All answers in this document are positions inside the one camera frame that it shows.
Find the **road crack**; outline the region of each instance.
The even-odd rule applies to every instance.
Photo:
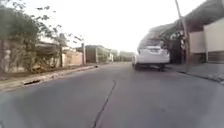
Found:
[[[95,118],[95,120],[93,122],[93,126],[91,128],[96,128],[98,126],[98,123],[100,121],[100,118],[101,118],[101,116],[102,116],[102,114],[103,114],[103,112],[104,112],[104,110],[105,110],[105,108],[106,108],[106,106],[107,106],[107,104],[109,102],[109,99],[110,99],[110,97],[112,95],[112,92],[113,92],[113,90],[114,90],[114,88],[115,88],[116,85],[117,85],[117,82],[115,80],[113,80],[113,87],[111,88],[110,93],[107,96],[107,98],[106,98],[106,100],[105,100],[102,108],[98,112],[98,114],[97,114],[97,116],[96,116],[96,118]]]

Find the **parked vehicle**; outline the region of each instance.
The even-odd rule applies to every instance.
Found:
[[[153,65],[163,70],[169,61],[170,54],[164,42],[161,39],[149,39],[140,43],[138,53],[133,57],[132,66],[136,69],[142,65]]]

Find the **car wheel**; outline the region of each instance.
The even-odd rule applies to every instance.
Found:
[[[134,69],[135,70],[139,70],[139,68],[140,68],[140,65],[139,64],[134,64]]]
[[[165,65],[164,64],[161,64],[161,65],[159,65],[159,71],[160,72],[164,72],[165,70]]]

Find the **asphalt road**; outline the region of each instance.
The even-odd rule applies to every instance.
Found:
[[[172,71],[101,66],[0,93],[4,128],[223,128],[224,87]]]

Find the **curb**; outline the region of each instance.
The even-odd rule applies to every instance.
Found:
[[[200,76],[200,75],[195,75],[195,74],[190,74],[190,73],[186,73],[186,72],[182,72],[182,71],[176,71],[178,73],[181,73],[181,74],[185,74],[185,75],[189,75],[189,76],[193,76],[193,77],[198,77],[198,78],[201,78],[201,79],[205,79],[205,80],[210,80],[210,81],[213,81],[213,82],[217,82],[219,84],[222,84],[224,85],[224,81],[220,81],[216,78],[211,78],[211,77],[206,77],[206,76]]]
[[[58,71],[58,72],[48,74],[48,75],[43,75],[43,76],[34,76],[34,77],[26,78],[24,80],[17,80],[14,82],[9,82],[9,83],[5,83],[1,85],[0,91],[8,91],[8,90],[13,90],[20,87],[26,87],[26,86],[33,85],[35,83],[54,80],[72,72],[80,72],[80,71],[85,71],[85,70],[89,70],[93,68],[97,68],[97,67],[96,66],[80,67],[80,68],[71,69],[71,70]]]

